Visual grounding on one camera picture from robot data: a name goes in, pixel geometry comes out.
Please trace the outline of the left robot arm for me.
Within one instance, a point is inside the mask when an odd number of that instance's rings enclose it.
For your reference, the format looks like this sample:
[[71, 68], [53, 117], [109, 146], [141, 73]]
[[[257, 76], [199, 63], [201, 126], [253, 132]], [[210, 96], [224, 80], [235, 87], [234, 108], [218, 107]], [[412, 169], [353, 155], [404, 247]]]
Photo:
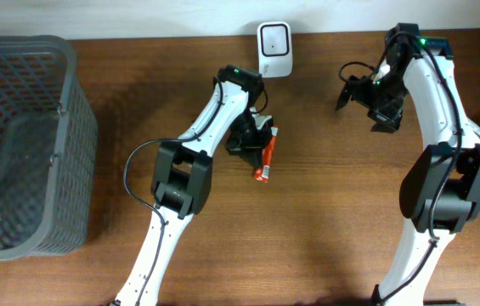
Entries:
[[212, 187], [213, 155], [224, 143], [266, 179], [277, 128], [255, 104], [266, 89], [261, 74], [234, 65], [213, 78], [213, 93], [192, 125], [159, 146], [150, 186], [150, 225], [127, 281], [113, 300], [119, 306], [155, 305], [175, 247]]

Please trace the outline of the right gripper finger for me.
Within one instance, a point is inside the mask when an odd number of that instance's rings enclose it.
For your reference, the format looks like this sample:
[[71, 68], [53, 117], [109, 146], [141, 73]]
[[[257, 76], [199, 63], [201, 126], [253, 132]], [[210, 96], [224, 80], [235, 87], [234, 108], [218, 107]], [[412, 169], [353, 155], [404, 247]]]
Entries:
[[355, 94], [356, 86], [346, 82], [336, 102], [336, 111], [344, 108]]
[[376, 120], [376, 123], [372, 126], [370, 131], [374, 133], [395, 133], [398, 130], [399, 130], [399, 120], [394, 120], [394, 121]]

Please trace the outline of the red Nescafe stick sachet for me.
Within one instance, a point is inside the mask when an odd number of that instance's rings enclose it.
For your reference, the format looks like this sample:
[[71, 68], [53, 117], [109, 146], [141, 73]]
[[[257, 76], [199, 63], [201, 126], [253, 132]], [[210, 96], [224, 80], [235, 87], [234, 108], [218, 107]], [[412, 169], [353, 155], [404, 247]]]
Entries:
[[270, 166], [274, 156], [274, 147], [277, 139], [279, 129], [277, 127], [271, 127], [272, 138], [270, 142], [263, 150], [263, 166], [257, 168], [254, 172], [253, 178], [256, 181], [267, 183], [269, 181]]

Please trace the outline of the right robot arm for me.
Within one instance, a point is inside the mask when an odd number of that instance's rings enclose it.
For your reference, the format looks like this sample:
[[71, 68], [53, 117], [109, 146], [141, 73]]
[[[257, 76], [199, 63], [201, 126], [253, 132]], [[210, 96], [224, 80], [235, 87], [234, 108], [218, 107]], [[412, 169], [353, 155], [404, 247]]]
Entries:
[[343, 79], [336, 102], [360, 103], [373, 131], [398, 131], [407, 98], [414, 102], [423, 151], [401, 183], [404, 227], [391, 268], [375, 285], [370, 305], [422, 305], [447, 245], [480, 213], [480, 137], [468, 121], [455, 84], [449, 40], [398, 23], [370, 74]]

